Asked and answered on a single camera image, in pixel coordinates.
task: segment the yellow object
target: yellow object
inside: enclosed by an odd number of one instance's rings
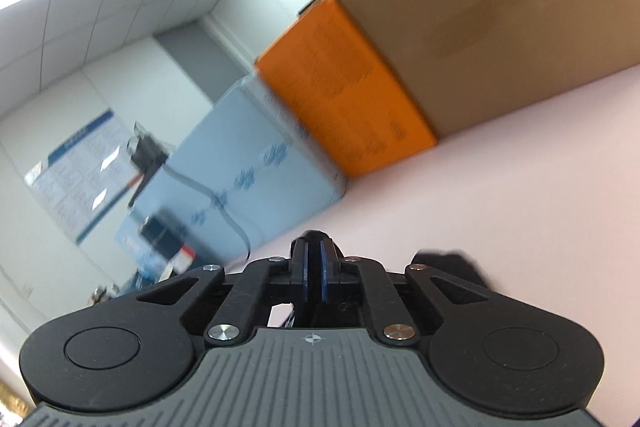
[[[436,145],[412,99],[337,0],[321,0],[256,62],[348,176]]]

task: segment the silver screw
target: silver screw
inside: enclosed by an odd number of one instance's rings
[[[391,324],[383,331],[385,337],[392,341],[407,341],[415,336],[415,330],[406,324]]]
[[[232,341],[240,334],[240,330],[231,324],[218,324],[209,328],[207,334],[217,341]]]

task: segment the cable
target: cable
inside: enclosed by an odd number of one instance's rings
[[[216,206],[222,218],[238,234],[240,239],[242,239],[242,241],[244,242],[244,245],[246,247],[246,261],[248,261],[249,257],[251,256],[251,241],[249,240],[249,236],[246,235],[246,232],[242,229],[240,225],[238,225],[238,222],[233,217],[231,217],[229,213],[225,210],[225,207],[222,205],[222,203],[220,203],[220,200],[218,199],[216,193],[206,185],[203,185],[197,182],[196,180],[188,176],[185,176],[184,174],[180,174],[180,172],[173,170],[166,163],[162,164],[162,167],[164,168],[165,172],[169,174],[172,178],[174,178],[175,180],[178,180],[180,183],[186,185],[187,187],[192,188],[193,190],[196,190],[196,192],[199,192],[200,194],[205,195],[207,198],[209,198],[209,200],[211,200],[212,206],[213,205]]]

